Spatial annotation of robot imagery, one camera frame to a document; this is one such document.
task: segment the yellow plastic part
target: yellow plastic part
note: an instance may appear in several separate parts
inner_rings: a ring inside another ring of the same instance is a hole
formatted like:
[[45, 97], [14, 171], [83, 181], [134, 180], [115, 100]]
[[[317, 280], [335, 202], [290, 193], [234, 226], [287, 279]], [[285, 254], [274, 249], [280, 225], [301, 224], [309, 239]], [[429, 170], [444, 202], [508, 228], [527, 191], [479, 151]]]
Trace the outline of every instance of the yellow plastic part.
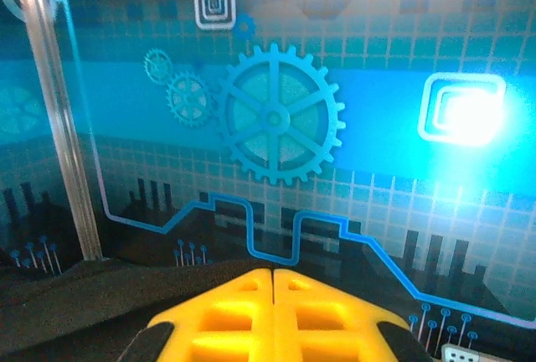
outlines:
[[175, 329], [158, 362], [397, 362], [377, 328], [405, 321], [290, 270], [254, 270], [175, 308], [148, 327]]
[[158, 362], [273, 360], [269, 269], [250, 271], [155, 316], [148, 327], [175, 325]]
[[398, 362], [376, 325], [409, 329], [396, 314], [289, 270], [274, 295], [276, 361]]

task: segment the bright light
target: bright light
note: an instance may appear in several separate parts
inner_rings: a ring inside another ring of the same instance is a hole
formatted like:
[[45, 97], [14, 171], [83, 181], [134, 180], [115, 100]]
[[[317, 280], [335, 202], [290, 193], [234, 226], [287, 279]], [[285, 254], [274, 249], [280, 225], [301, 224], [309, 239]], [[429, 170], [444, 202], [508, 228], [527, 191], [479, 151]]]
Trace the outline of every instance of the bright light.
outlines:
[[497, 95], [474, 87], [447, 86], [439, 90], [433, 123], [460, 144], [488, 143], [503, 122]]

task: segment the pin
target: pin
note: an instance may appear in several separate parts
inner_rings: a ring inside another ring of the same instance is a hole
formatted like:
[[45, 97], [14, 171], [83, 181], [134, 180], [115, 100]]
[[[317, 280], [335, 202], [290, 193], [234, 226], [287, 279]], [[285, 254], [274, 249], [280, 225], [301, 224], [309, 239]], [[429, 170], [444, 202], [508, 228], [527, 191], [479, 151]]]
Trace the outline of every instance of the pin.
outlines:
[[426, 352], [428, 352], [428, 347], [430, 346], [432, 332], [434, 331], [434, 328], [437, 328], [437, 322], [435, 320], [428, 320], [428, 327], [430, 328], [430, 331], [428, 332], [428, 339], [426, 339]]
[[449, 333], [449, 339], [446, 341], [447, 343], [451, 343], [452, 335], [456, 334], [458, 332], [458, 329], [454, 326], [449, 326], [446, 328], [446, 331]]
[[173, 249], [173, 255], [175, 256], [175, 264], [177, 264], [178, 267], [178, 256], [180, 255], [180, 251], [178, 249]]
[[471, 349], [472, 347], [472, 341], [473, 339], [478, 339], [478, 334], [474, 331], [470, 331], [467, 333], [467, 337], [469, 337], [469, 345], [467, 345], [467, 348]]
[[425, 326], [426, 314], [432, 309], [432, 306], [430, 306], [429, 303], [423, 303], [420, 305], [420, 308], [422, 309], [422, 316], [420, 317], [419, 336], [417, 337], [419, 341], [420, 336], [422, 335], [422, 329]]
[[199, 249], [201, 249], [201, 253], [203, 253], [203, 264], [207, 264], [207, 259], [206, 259], [207, 246], [201, 245]]
[[178, 248], [180, 249], [181, 254], [181, 266], [184, 266], [184, 240], [179, 239], [177, 240]]
[[47, 246], [47, 239], [48, 238], [46, 235], [41, 235], [41, 237], [39, 237], [39, 242], [43, 244], [44, 253], [47, 255], [47, 260], [49, 261], [50, 271], [53, 275], [56, 275], [56, 272], [54, 271], [54, 266], [52, 265], [52, 259], [50, 258], [49, 247]]
[[34, 244], [32, 242], [28, 242], [25, 246], [26, 250], [30, 252], [30, 256], [32, 257], [33, 266], [35, 268], [37, 267], [37, 261], [35, 260], [35, 254], [34, 254]]
[[52, 251], [52, 256], [54, 256], [54, 260], [56, 261], [56, 266], [58, 267], [58, 273], [63, 274], [63, 272], [61, 271], [61, 266], [59, 265], [58, 254], [56, 253], [56, 250], [58, 249], [58, 245], [56, 245], [55, 243], [51, 243], [49, 247], [50, 247], [50, 251]]
[[443, 328], [445, 327], [446, 318], [448, 318], [450, 315], [451, 315], [450, 309], [447, 309], [447, 308], [441, 309], [441, 316], [443, 316], [443, 318], [441, 319], [441, 326], [439, 327], [439, 334], [437, 335], [437, 343], [435, 344], [434, 356], [437, 355], [437, 350], [439, 349], [439, 344], [441, 342], [441, 336], [443, 335]]
[[195, 249], [195, 244], [190, 242], [188, 243], [188, 247], [190, 248], [190, 254], [192, 255], [192, 265], [195, 264], [195, 255], [193, 253], [193, 250]]
[[413, 333], [413, 326], [415, 325], [415, 323], [418, 323], [419, 322], [419, 316], [417, 316], [416, 314], [412, 314], [410, 316], [410, 332]]
[[463, 333], [466, 330], [466, 325], [471, 322], [472, 317], [470, 314], [463, 313], [461, 316], [461, 320], [463, 321], [463, 324], [461, 325], [460, 338], [458, 339], [458, 347], [461, 344], [461, 339], [463, 338]]
[[39, 261], [41, 261], [41, 267], [43, 268], [43, 271], [48, 272], [47, 266], [44, 264], [44, 253], [42, 251], [38, 251], [35, 255], [37, 256]]
[[15, 260], [15, 264], [17, 267], [20, 267], [20, 261], [18, 261], [18, 257], [20, 256], [20, 251], [14, 250], [9, 253], [9, 255]]

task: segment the gear spoke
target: gear spoke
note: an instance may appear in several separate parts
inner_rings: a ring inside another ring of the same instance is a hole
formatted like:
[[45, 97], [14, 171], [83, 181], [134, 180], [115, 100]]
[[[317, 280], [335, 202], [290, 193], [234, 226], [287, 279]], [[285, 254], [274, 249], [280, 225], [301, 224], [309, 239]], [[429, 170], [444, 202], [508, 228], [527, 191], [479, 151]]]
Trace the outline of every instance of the gear spoke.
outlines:
[[245, 92], [243, 92], [237, 86], [231, 85], [229, 87], [229, 92], [234, 98], [244, 103], [244, 105], [247, 105], [253, 111], [259, 112], [260, 109], [262, 109], [262, 104], [260, 102], [258, 102], [255, 98], [248, 96]]
[[251, 125], [247, 127], [246, 129], [242, 129], [238, 131], [237, 133], [233, 134], [229, 141], [231, 144], [237, 144], [239, 142], [245, 142], [246, 140], [256, 136], [262, 131], [261, 125]]
[[322, 152], [322, 146], [318, 145], [318, 143], [314, 142], [311, 138], [307, 137], [294, 126], [290, 126], [286, 131], [286, 134], [299, 142], [305, 148], [311, 150], [313, 153], [319, 154]]
[[310, 106], [316, 105], [318, 102], [323, 101], [325, 97], [325, 94], [318, 90], [310, 95], [301, 98], [298, 101], [292, 102], [288, 107], [288, 113], [291, 114], [291, 116], [296, 115], [299, 111], [303, 111], [307, 109]]
[[277, 172], [279, 166], [279, 136], [271, 134], [268, 136], [268, 168], [272, 173]]
[[270, 105], [279, 104], [279, 61], [270, 59]]

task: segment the large blue gear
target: large blue gear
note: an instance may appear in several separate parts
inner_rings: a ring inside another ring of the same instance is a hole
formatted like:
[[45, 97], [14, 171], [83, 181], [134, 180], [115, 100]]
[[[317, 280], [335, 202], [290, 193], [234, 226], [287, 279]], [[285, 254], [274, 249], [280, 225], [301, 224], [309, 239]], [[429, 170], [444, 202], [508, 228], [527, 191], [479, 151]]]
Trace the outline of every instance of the large blue gear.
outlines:
[[210, 116], [212, 98], [198, 75], [181, 72], [167, 83], [167, 105], [182, 124], [200, 127]]
[[257, 180], [306, 182], [322, 162], [333, 161], [332, 147], [342, 145], [337, 132], [346, 126], [338, 120], [344, 104], [333, 97], [338, 85], [328, 84], [327, 69], [315, 69], [312, 59], [296, 56], [294, 46], [287, 52], [277, 44], [267, 52], [255, 46], [219, 81], [219, 133], [231, 160]]

